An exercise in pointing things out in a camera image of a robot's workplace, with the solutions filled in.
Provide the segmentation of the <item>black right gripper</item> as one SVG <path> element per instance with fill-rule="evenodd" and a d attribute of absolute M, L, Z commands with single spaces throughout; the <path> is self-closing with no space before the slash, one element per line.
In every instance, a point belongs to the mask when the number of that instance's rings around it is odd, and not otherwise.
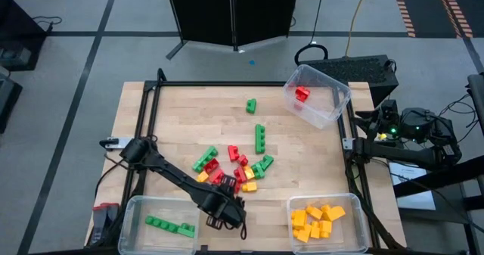
<path fill-rule="evenodd" d="M 356 111 L 355 115 L 361 119 L 376 119 L 376 122 L 356 120 L 355 124 L 366 134 L 367 138 L 376 138 L 380 134 L 395 135 L 399 130 L 400 116 L 398 113 L 378 114 L 377 110 Z"/>

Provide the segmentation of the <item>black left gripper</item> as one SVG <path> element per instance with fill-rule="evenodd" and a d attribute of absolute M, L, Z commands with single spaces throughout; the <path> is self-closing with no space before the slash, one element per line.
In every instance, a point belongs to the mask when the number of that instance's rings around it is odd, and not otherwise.
<path fill-rule="evenodd" d="M 237 179 L 224 175 L 221 185 L 234 188 Z M 239 228 L 245 223 L 244 201 L 240 197 L 235 197 L 230 188 L 211 186 L 200 195 L 198 208 L 208 215 L 206 225 L 216 230 L 220 230 L 224 225 Z"/>

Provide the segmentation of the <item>long green toy block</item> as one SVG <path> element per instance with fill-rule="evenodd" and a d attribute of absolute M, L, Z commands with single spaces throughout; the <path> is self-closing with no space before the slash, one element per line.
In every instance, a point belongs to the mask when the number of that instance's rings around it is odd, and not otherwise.
<path fill-rule="evenodd" d="M 255 151 L 257 154 L 263 154 L 265 152 L 265 127 L 256 124 L 255 132 Z"/>
<path fill-rule="evenodd" d="M 205 165 L 207 165 L 208 162 L 213 160 L 217 155 L 217 149 L 214 146 L 209 146 L 204 154 L 194 163 L 192 169 L 197 173 L 201 173 Z"/>
<path fill-rule="evenodd" d="M 174 233 L 174 234 L 176 234 L 178 232 L 178 225 L 176 225 L 175 223 L 166 221 L 164 219 L 160 219 L 160 218 L 155 217 L 155 216 L 146 216 L 144 222 L 147 225 L 151 225 L 153 227 L 156 227 L 156 228 L 159 228 L 159 229 L 162 229 L 164 231 L 168 231 L 168 232 L 171 232 L 171 233 Z"/>

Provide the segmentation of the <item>yellow sloped toy block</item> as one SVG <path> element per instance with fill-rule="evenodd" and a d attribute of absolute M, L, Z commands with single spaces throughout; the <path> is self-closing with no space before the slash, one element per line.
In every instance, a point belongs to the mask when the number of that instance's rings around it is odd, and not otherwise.
<path fill-rule="evenodd" d="M 341 206 L 331 207 L 330 205 L 324 205 L 321 207 L 321 211 L 322 219 L 331 222 L 346 215 L 345 210 Z"/>

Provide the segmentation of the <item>black computer case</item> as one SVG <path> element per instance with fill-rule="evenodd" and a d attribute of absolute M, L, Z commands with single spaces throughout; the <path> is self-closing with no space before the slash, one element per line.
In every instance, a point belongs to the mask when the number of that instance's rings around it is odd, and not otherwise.
<path fill-rule="evenodd" d="M 299 61 L 340 81 L 367 82 L 374 106 L 379 105 L 399 85 L 396 78 L 396 62 L 385 54 L 353 58 L 334 58 L 324 60 Z"/>

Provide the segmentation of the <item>clear plastic container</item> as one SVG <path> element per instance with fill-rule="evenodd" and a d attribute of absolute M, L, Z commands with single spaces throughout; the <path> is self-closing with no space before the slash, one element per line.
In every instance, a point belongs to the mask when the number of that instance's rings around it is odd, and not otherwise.
<path fill-rule="evenodd" d="M 310 96 L 296 100 L 296 87 L 305 86 Z M 318 129 L 336 122 L 352 97 L 351 89 L 308 65 L 299 65 L 283 86 L 286 109 Z"/>
<path fill-rule="evenodd" d="M 146 216 L 195 226 L 194 238 L 147 225 Z M 200 211 L 194 202 L 181 198 L 134 196 L 126 206 L 118 240 L 121 255 L 195 255 L 198 247 Z"/>
<path fill-rule="evenodd" d="M 297 240 L 293 236 L 293 226 L 290 214 L 294 210 L 306 210 L 307 206 L 317 207 L 321 210 L 324 205 L 331 207 L 341 206 L 346 215 L 332 222 L 332 232 L 329 238 L 311 238 L 307 243 Z M 287 201 L 288 225 L 291 239 L 291 248 L 295 255 L 328 255 L 328 254 L 357 254 L 364 253 L 370 247 L 370 235 L 365 224 L 365 215 L 360 200 L 350 193 L 295 196 Z M 308 213 L 307 224 L 314 219 Z"/>

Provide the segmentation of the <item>black metal stand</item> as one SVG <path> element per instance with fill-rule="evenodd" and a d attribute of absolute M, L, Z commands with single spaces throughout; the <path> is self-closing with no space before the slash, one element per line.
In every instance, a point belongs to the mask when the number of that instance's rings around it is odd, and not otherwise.
<path fill-rule="evenodd" d="M 479 126 L 484 127 L 484 72 L 469 75 L 467 77 L 467 92 L 473 100 L 474 107 L 479 119 Z M 476 241 L 477 224 L 470 218 L 469 213 L 474 210 L 484 210 L 484 151 L 483 155 L 467 160 L 462 164 L 457 164 L 442 172 L 432 172 L 425 176 L 411 179 L 408 182 L 396 186 L 397 197 L 402 195 L 409 196 L 423 191 L 435 191 L 439 188 L 466 182 L 475 179 L 479 186 L 479 195 L 466 197 L 459 200 L 461 208 L 455 210 L 457 215 L 462 214 L 462 221 L 458 221 L 464 226 L 467 245 L 471 255 L 479 254 L 479 247 Z"/>

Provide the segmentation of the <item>white paper sheet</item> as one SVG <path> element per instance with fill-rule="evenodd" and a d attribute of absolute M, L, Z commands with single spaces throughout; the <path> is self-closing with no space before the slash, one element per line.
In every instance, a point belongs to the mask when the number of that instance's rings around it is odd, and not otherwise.
<path fill-rule="evenodd" d="M 425 169 L 421 169 L 413 164 L 400 164 L 389 162 L 389 172 L 391 175 L 393 185 L 407 182 L 409 179 L 416 179 L 417 177 L 427 174 Z M 425 191 L 418 194 L 413 194 L 397 198 L 399 208 L 410 210 L 435 210 L 436 205 L 431 191 Z"/>

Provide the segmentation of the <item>red and grey clamp tool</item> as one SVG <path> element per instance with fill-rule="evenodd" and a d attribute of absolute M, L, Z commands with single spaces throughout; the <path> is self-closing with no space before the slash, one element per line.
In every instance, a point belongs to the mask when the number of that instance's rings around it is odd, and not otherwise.
<path fill-rule="evenodd" d="M 90 244 L 100 241 L 108 232 L 119 211 L 118 203 L 102 203 L 93 208 L 93 229 Z"/>

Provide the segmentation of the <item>black mat with orange stripes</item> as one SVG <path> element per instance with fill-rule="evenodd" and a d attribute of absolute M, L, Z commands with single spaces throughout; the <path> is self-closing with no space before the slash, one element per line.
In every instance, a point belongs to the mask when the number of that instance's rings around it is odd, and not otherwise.
<path fill-rule="evenodd" d="M 417 38 L 484 38 L 484 0 L 396 0 Z"/>

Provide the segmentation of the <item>black folding screen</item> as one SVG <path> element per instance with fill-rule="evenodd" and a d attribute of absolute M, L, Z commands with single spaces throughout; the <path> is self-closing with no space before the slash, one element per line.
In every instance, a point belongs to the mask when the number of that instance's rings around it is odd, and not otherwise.
<path fill-rule="evenodd" d="M 169 0 L 180 39 L 232 47 L 288 36 L 296 0 Z"/>

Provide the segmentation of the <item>dark equipment box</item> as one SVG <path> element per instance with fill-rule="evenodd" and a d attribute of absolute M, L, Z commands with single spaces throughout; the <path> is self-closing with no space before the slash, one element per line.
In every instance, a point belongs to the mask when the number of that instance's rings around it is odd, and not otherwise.
<path fill-rule="evenodd" d="M 5 132 L 9 116 L 23 87 L 0 73 L 0 134 Z"/>

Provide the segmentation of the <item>black cabinet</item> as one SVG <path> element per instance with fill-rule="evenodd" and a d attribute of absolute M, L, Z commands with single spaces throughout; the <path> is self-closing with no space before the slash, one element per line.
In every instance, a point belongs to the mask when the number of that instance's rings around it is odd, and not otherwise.
<path fill-rule="evenodd" d="M 0 66 L 34 70 L 47 35 L 14 0 L 0 0 Z"/>

